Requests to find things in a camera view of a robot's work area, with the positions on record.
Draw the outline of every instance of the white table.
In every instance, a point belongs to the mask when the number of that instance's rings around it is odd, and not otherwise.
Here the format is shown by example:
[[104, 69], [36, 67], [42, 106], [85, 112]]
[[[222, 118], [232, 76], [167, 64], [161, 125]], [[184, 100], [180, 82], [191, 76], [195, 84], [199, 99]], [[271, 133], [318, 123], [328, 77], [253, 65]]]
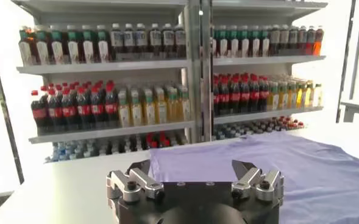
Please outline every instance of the white table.
[[[350, 141], [359, 141], [359, 132], [352, 128], [353, 124], [346, 123], [289, 133], [339, 145], [347, 153], [359, 158], [359, 148]], [[125, 171], [132, 162], [148, 158], [149, 152], [144, 151], [45, 164], [37, 179], [22, 184], [0, 207], [0, 223], [114, 223], [112, 210], [107, 206], [105, 176], [110, 170]]]

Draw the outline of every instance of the shelf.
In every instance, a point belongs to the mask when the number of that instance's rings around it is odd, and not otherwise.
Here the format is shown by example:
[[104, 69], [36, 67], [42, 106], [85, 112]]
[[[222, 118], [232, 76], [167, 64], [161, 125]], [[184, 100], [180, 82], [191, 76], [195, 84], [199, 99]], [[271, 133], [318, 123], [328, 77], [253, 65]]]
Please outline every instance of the shelf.
[[230, 65], [262, 65], [276, 63], [302, 63], [323, 60], [325, 56], [279, 56], [279, 57], [257, 57], [257, 58], [214, 58], [213, 66]]
[[213, 16], [279, 16], [298, 19], [327, 6], [326, 2], [213, 0]]
[[251, 120], [264, 119], [264, 118], [269, 118], [269, 117], [285, 116], [285, 115], [289, 115], [289, 114], [320, 111], [322, 109], [323, 109], [323, 107], [310, 107], [310, 108], [298, 108], [298, 109], [288, 109], [288, 110], [275, 110], [275, 111], [262, 112], [262, 113], [222, 116], [222, 117], [215, 117], [214, 124], [225, 124], [225, 123], [232, 123], [232, 122], [251, 121]]
[[63, 142], [63, 141], [72, 141], [72, 140], [90, 139], [90, 138], [106, 138], [112, 136], [135, 135], [135, 134], [150, 133], [156, 131], [168, 131], [168, 130], [177, 130], [183, 128], [192, 128], [194, 124], [195, 124], [194, 121], [185, 121], [185, 122], [147, 125], [147, 126], [138, 126], [138, 127], [129, 127], [129, 128], [77, 131], [71, 133], [60, 133], [54, 135], [38, 136], [34, 138], [29, 138], [29, 141], [32, 144], [37, 144], [44, 142]]
[[164, 60], [164, 61], [128, 61], [113, 63], [77, 64], [77, 65], [33, 65], [16, 67], [20, 73], [45, 75], [55, 73], [76, 72], [102, 72], [125, 71], [163, 68], [186, 68], [190, 65], [188, 60]]

